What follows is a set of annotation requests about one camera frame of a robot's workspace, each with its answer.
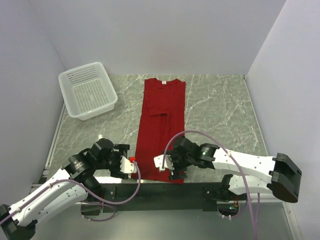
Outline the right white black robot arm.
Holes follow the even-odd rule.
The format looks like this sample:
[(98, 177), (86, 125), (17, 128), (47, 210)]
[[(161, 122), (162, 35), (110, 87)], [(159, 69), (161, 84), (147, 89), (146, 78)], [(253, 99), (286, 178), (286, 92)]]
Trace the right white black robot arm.
[(222, 202), (247, 192), (272, 194), (287, 203), (299, 200), (302, 171), (284, 153), (258, 156), (223, 149), (216, 144), (197, 145), (179, 136), (173, 141), (172, 150), (153, 160), (160, 172), (169, 171), (170, 181), (185, 179), (189, 166), (228, 171), (218, 190)]

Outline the red t shirt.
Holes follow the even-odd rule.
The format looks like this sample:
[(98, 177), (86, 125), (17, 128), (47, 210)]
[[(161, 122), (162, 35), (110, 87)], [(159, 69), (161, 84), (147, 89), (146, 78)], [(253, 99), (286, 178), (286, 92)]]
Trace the red t shirt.
[(179, 79), (144, 81), (135, 160), (143, 180), (169, 182), (169, 172), (160, 172), (154, 157), (163, 153), (170, 139), (185, 130), (186, 83)]

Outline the white plastic perforated basket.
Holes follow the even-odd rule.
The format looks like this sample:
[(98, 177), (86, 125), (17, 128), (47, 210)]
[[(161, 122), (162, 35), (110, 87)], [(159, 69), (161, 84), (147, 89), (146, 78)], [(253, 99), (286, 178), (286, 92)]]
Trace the white plastic perforated basket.
[(75, 67), (59, 74), (58, 82), (68, 115), (81, 121), (114, 109), (114, 86), (100, 62)]

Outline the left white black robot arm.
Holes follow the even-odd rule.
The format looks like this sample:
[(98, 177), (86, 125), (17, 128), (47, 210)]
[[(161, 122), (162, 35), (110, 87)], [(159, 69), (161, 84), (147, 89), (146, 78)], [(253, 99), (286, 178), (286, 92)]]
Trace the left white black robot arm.
[(72, 155), (49, 178), (22, 200), (0, 206), (0, 227), (9, 240), (30, 240), (36, 225), (76, 202), (94, 201), (101, 196), (97, 170), (108, 170), (112, 177), (127, 179), (135, 171), (129, 164), (128, 144), (114, 144), (106, 138)]

